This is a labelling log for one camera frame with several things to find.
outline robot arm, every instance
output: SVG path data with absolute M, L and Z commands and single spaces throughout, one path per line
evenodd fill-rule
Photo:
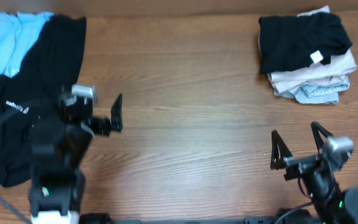
M 74 85 L 59 99 L 60 115 L 41 117 L 29 131 L 32 223 L 78 223 L 85 190 L 78 166 L 95 134 L 109 136 L 122 129 L 122 95 L 111 108 L 111 120 L 93 116 L 96 97 L 94 87 Z
M 353 142 L 347 136 L 333 136 L 317 122 L 313 122 L 311 128 L 318 153 L 302 159 L 295 159 L 280 135 L 273 131 L 270 168 L 285 169 L 285 180 L 303 181 L 306 196 L 323 223 L 358 224 L 358 189 L 341 192 L 333 174 L 350 159 Z M 327 138 L 325 142 L 320 133 Z

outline wall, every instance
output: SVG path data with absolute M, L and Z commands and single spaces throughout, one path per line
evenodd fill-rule
M 69 16 L 179 16 L 300 12 L 330 5 L 358 10 L 358 0 L 0 0 L 0 11 L 53 11 Z

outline folded clothes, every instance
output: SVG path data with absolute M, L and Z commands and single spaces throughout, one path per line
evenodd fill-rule
M 329 6 L 297 16 L 310 16 L 319 12 L 329 13 Z M 274 95 L 294 98 L 299 103 L 338 103 L 339 91 L 350 87 L 347 74 L 357 69 L 354 57 L 349 49 L 344 55 L 331 56 L 331 63 L 312 63 L 310 67 L 291 72 L 268 73 Z
M 347 90 L 350 87 L 350 81 L 347 75 L 341 83 L 336 83 L 330 86 L 316 86 L 313 82 L 302 83 L 302 86 L 297 86 L 291 90 L 279 93 L 274 89 L 274 95 L 286 98 L 294 98 L 299 103 L 304 104 L 319 104 L 319 103 L 338 103 L 339 91 Z
M 259 23 L 261 74 L 291 72 L 315 62 L 327 65 L 331 56 L 345 54 L 352 46 L 341 19 L 325 12 L 261 17 Z
M 354 72 L 357 65 L 350 49 L 344 55 L 332 56 L 329 65 L 314 63 L 308 68 L 293 72 L 272 72 L 269 80 L 278 93 L 291 90 L 304 82 L 310 81 L 318 86 L 329 86 L 344 81 L 344 76 Z
M 44 24 L 53 16 L 17 13 L 17 17 L 0 12 L 0 75 L 16 75 L 27 51 L 37 41 Z

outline stack of folded clothes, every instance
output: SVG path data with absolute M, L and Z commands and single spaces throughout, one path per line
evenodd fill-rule
M 326 6 L 259 23 L 260 73 L 268 75 L 274 94 L 299 103 L 338 103 L 357 69 L 340 18 Z

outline clothing pile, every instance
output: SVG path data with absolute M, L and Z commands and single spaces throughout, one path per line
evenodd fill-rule
M 357 69 L 352 42 L 329 7 L 297 16 L 261 17 L 260 74 L 267 74 L 274 95 L 299 103 L 338 103 Z
M 71 88 L 80 74 L 86 18 L 0 13 L 0 116 L 12 108 L 19 113 L 0 127 L 0 184 L 4 187 L 30 179 L 32 121 L 48 105 L 25 108 L 32 100 L 56 101 L 62 87 Z

